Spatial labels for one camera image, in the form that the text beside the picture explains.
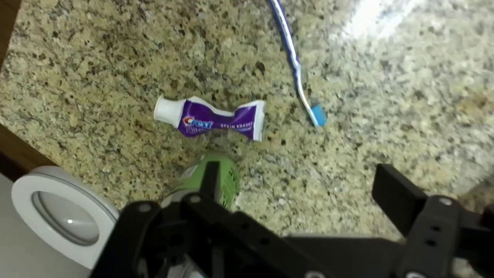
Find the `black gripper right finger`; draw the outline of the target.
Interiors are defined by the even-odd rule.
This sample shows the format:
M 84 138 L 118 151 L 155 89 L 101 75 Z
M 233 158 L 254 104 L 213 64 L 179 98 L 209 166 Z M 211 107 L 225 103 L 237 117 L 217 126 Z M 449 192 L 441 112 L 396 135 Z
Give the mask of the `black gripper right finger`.
M 494 211 L 464 208 L 443 194 L 426 194 L 390 163 L 378 163 L 372 197 L 404 236 L 393 278 L 450 278 L 452 260 L 466 259 L 494 276 Z

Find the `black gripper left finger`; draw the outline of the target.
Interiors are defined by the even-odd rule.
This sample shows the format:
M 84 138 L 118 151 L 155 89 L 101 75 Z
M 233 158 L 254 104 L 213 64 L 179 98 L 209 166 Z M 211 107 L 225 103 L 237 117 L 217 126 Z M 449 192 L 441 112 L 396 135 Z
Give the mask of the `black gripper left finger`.
M 245 213 L 199 192 L 162 208 L 128 203 L 89 278 L 328 278 L 328 270 Z

